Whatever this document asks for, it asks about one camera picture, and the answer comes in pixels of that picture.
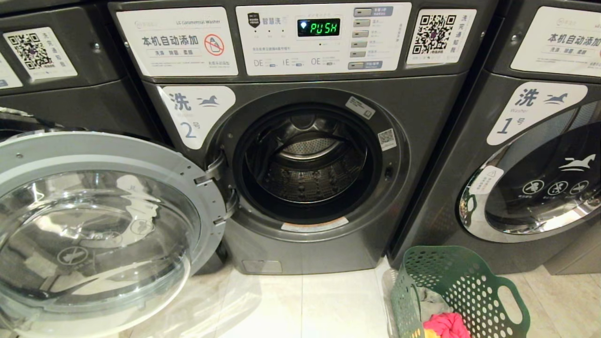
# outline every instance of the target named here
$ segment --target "laundry basket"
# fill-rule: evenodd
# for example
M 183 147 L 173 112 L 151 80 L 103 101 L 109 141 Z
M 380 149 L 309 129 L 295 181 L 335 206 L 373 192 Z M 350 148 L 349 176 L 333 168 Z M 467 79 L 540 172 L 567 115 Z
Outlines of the laundry basket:
M 499 299 L 507 286 L 522 312 L 512 322 Z M 392 288 L 391 302 L 399 338 L 424 337 L 416 287 L 440 294 L 454 312 L 460 313 L 472 338 L 526 338 L 530 316 L 516 286 L 494 275 L 475 252 L 463 247 L 412 247 Z

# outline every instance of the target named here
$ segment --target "digital display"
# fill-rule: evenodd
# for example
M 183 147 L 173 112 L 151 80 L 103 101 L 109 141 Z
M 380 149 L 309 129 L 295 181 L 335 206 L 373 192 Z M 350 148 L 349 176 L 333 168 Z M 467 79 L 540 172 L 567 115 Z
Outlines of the digital display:
M 298 20 L 299 37 L 340 35 L 340 19 Z

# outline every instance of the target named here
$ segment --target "prohibition sign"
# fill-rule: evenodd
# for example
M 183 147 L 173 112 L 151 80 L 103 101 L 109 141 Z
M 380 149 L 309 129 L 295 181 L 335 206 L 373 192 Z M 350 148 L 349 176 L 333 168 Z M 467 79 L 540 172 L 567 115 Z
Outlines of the prohibition sign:
M 216 57 L 224 53 L 224 42 L 215 34 L 209 34 L 204 38 L 204 47 L 207 52 Z

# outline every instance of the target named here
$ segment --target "qr code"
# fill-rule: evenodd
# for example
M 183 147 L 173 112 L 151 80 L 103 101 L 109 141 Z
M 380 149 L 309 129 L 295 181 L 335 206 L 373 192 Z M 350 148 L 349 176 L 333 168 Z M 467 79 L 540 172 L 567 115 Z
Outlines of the qr code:
M 48 56 L 48 51 L 37 33 L 17 34 L 7 38 L 27 69 L 54 67 L 52 58 Z
M 443 53 L 451 35 L 456 15 L 422 15 L 413 41 L 413 54 Z
M 394 130 L 392 128 L 377 134 L 382 151 L 394 148 L 397 146 L 397 140 L 394 138 Z

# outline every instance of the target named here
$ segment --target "front-load washer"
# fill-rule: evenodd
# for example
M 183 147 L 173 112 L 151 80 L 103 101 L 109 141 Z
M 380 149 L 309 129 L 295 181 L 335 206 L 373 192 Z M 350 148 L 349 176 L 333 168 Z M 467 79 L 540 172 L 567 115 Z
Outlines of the front-load washer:
M 103 3 L 2 1 L 0 107 L 63 126 L 166 140 L 114 35 Z
M 484 68 L 403 221 L 413 245 L 461 245 L 496 273 L 535 269 L 599 219 L 601 5 L 499 7 Z
M 495 1 L 132 1 L 109 8 L 176 148 L 225 156 L 248 274 L 373 268 Z
M 0 158 L 0 328 L 20 337 L 106 337 L 153 316 L 212 268 L 235 203 L 218 167 L 18 111 L 0 112 Z

